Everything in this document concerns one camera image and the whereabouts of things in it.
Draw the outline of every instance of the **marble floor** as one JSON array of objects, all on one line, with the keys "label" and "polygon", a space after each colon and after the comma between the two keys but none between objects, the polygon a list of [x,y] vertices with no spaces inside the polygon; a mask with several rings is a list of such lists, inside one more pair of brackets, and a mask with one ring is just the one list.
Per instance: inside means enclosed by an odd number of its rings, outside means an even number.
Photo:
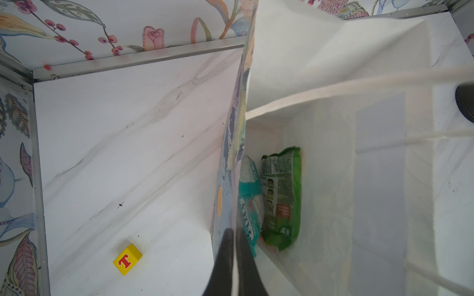
[{"label": "marble floor", "polygon": [[[241,54],[35,84],[52,296],[202,294]],[[123,276],[130,243],[143,257]]]}]

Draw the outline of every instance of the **red berry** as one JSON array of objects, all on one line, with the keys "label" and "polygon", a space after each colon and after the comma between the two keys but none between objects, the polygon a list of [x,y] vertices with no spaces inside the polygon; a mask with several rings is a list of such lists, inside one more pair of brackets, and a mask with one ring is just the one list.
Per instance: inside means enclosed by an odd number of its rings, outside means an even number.
[{"label": "red berry", "polygon": [[64,39],[63,37],[60,37],[60,36],[55,36],[55,39],[61,43],[64,43],[64,42],[67,42],[66,39]]},{"label": "red berry", "polygon": [[117,38],[114,35],[109,36],[109,41],[112,43],[117,43]]},{"label": "red berry", "polygon": [[48,26],[52,26],[52,27],[54,27],[54,26],[55,26],[54,22],[53,22],[53,21],[51,21],[51,20],[48,20],[48,19],[47,19],[47,20],[45,20],[45,23],[46,23]]}]

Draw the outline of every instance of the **yellow block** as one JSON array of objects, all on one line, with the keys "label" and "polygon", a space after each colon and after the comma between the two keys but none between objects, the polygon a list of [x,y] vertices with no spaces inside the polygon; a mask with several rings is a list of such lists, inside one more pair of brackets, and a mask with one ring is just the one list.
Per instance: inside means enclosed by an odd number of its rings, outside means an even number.
[{"label": "yellow block", "polygon": [[142,253],[131,243],[115,260],[114,265],[123,275],[126,275],[132,269]]}]

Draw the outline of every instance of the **red mark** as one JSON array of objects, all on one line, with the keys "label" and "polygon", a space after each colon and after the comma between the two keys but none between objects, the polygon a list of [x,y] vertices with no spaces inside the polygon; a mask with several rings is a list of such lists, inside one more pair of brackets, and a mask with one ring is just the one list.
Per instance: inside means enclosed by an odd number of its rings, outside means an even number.
[{"label": "red mark", "polygon": [[131,265],[131,263],[127,261],[127,258],[128,258],[128,255],[125,254],[123,255],[122,259],[118,261],[119,265],[122,265],[122,264],[125,265],[125,269],[127,269]]}]

